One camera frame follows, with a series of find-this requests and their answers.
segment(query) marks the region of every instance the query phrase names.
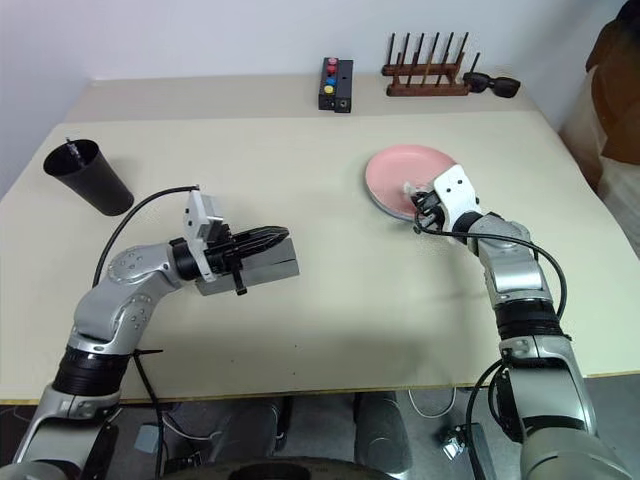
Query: beige table surface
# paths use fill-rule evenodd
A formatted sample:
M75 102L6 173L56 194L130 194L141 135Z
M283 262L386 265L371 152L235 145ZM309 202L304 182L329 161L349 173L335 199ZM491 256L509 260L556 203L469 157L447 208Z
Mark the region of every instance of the beige table surface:
M371 77L372 89L376 82ZM164 349L144 359L164 399L464 384L498 357L477 259L460 245L414 235L363 189L368 159L401 143L450 154L485 211L525 224L560 261L569 284L563 327L585 375L640 370L640 262L526 98L508 104L469 97L473 111L466 113L442 113L439 101L435 113L426 113L423 102L422 112L407 105L406 114L353 115L318 114L311 98L307 115L292 117L278 113L273 100L256 118L246 107L244 117L212 112L205 119L193 107L196 119L149 120L152 108L132 121L116 96L105 110L110 118L86 118L91 109L83 114L82 105L104 99L97 90L112 87L124 88L107 82L89 89L70 112L84 120L58 125L0 202L5 403L37 400L55 375L76 303L120 220L98 214L43 173L44 157L65 136L97 141L138 200L199 183L219 198L234 231L267 224L291 230L299 277L243 297L201 297L188 285L161 302L141 346ZM392 100L375 97L382 106ZM452 110L464 109L464 99L450 100ZM156 101L156 118L175 116L175 105ZM185 201L177 195L149 205L113 252L180 236ZM556 278L545 270L557 299ZM145 398L133 368L123 397Z

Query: floor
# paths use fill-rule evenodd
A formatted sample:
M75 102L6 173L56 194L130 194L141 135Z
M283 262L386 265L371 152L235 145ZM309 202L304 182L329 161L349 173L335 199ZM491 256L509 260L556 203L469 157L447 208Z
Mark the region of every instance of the floor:
M637 447L637 439L640 438L640 375L590 379L587 387L598 416L601 438L617 452L631 473L640 478ZM449 395L448 390L416 391L415 399L423 410L434 412L448 403ZM405 392L398 393L413 453L412 480L472 478L466 453L449 461L436 440L444 426L462 423L468 397L468 392L459 391L455 408L449 415L439 420L426 420L412 410ZM278 455L352 460L355 434L352 401L353 395L350 394L296 397L287 444ZM216 428L229 408L230 401L194 402L176 406L172 415L186 431L205 435ZM28 417L32 411L32 407L19 407L16 412L11 407L3 407L0 411L2 464L9 461L27 425L13 413ZM124 409L116 419L120 436L109 480L152 477L153 455L132 447L140 425L152 423L154 419L151 410L140 408ZM494 424L487 408L486 391L478 397L474 420L484 427L497 477L519 478L520 447L509 441ZM190 447L171 432L167 433L167 441L171 456L189 452Z

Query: black plastic cup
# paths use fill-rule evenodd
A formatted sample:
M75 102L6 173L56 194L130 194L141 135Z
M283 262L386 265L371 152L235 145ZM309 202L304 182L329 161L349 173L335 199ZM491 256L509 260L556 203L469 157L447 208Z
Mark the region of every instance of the black plastic cup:
M92 140L60 145L47 155L43 168L104 215L120 215L133 205L133 195Z

